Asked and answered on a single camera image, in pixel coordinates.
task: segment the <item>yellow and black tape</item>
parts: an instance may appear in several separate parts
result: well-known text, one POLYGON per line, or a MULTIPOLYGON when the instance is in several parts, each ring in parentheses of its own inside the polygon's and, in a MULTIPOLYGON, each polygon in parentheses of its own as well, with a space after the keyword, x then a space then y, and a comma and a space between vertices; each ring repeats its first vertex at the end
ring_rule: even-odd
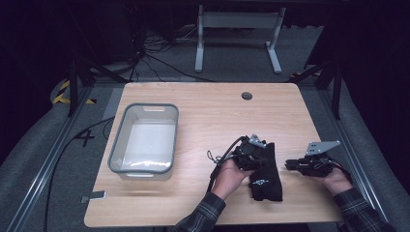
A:
MULTIPOLYGON (((65 99, 64 93, 66 92, 67 88, 69 88, 70 86, 70 81, 68 79, 66 79, 66 81, 64 81, 63 85, 61 86, 60 90, 58 91, 57 96, 54 98, 53 103, 71 103, 72 101, 70 99, 65 99)), ((97 103, 97 100, 95 99, 89 99, 87 100, 88 104, 92 104, 92 103, 97 103)))

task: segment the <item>light wood tabletop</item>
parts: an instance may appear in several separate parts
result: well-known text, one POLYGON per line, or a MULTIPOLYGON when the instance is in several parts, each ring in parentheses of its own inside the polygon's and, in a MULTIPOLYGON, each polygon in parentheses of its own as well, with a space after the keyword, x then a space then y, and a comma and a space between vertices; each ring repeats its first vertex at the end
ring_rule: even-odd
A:
POLYGON ((174 225, 205 195, 215 168, 207 152, 222 156, 240 136, 257 134, 276 145, 283 201, 255 201, 249 179, 227 200, 218 224, 341 221, 332 196, 309 177, 286 170, 320 141, 302 95, 287 83, 131 83, 124 88, 84 218, 90 227, 174 225), (252 99, 244 100, 244 92, 252 99), (107 160, 127 105, 172 103, 179 109, 173 173, 167 181, 123 180, 107 160))

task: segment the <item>forearm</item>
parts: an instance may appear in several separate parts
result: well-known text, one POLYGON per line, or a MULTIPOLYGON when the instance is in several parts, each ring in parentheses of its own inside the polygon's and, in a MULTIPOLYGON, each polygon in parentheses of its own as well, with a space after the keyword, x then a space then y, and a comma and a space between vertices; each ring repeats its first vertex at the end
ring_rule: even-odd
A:
POLYGON ((173 231, 212 231, 224 208, 224 201, 208 192, 195 210, 174 226, 173 231))
POLYGON ((355 188, 337 194, 335 202, 340 208, 347 231, 395 231, 355 188))

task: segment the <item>plastic container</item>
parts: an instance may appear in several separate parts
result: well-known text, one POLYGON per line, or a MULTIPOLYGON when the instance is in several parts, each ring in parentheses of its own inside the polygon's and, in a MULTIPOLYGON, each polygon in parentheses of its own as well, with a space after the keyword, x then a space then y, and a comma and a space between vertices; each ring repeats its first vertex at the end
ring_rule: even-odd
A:
POLYGON ((168 180, 172 175, 178 108, 168 103, 127 106, 108 159, 123 179, 168 180))

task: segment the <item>gray carpet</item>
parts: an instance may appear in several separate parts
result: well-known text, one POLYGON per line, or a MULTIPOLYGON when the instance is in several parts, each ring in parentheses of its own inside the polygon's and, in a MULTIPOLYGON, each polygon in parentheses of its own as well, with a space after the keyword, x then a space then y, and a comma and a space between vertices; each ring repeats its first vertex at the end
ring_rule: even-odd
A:
MULTIPOLYGON (((177 70, 148 57, 140 62, 133 73, 122 76, 134 81, 195 81, 193 76, 212 79, 217 82, 283 82, 294 72, 303 70, 306 59, 321 28, 284 28, 280 31, 277 54, 282 67, 281 74, 274 74, 264 43, 269 31, 255 30, 247 35, 231 30, 208 31, 205 40, 204 66, 202 73, 194 72, 196 43, 188 41, 175 45, 166 52, 150 53, 177 70)), ((121 64, 110 67, 115 70, 121 64)), ((316 77, 300 83, 300 89, 307 108, 322 140, 340 139, 338 126, 342 126, 349 144, 366 173, 386 218, 397 231, 410 231, 410 198, 396 180, 389 165, 368 132, 359 112, 351 102, 346 86, 343 85, 340 102, 341 120, 335 122, 328 113, 332 86, 325 92, 318 92, 310 85, 316 77)), ((108 119, 115 114, 122 84, 100 77, 87 99, 97 100, 84 104, 68 130, 64 145, 79 131, 108 119)), ((60 86, 56 86, 50 98, 53 99, 60 86)), ((6 231, 15 213, 23 202, 26 192, 42 167, 43 161, 55 145, 56 138, 67 124, 69 105, 54 104, 54 107, 36 124, 14 148, 0 167, 0 231, 6 231)), ((153 231, 159 228, 105 228, 92 229, 83 223, 86 204, 80 197, 88 194, 94 185, 101 163, 110 122, 91 128, 89 139, 74 139, 59 160, 53 178, 48 206, 47 231, 153 231)), ((343 148, 336 148, 330 155, 349 169, 351 160, 343 148)), ((45 202, 48 185, 36 199, 26 220, 21 222, 21 231, 44 231, 45 202)), ((336 232, 334 223, 311 223, 312 232, 336 232)))

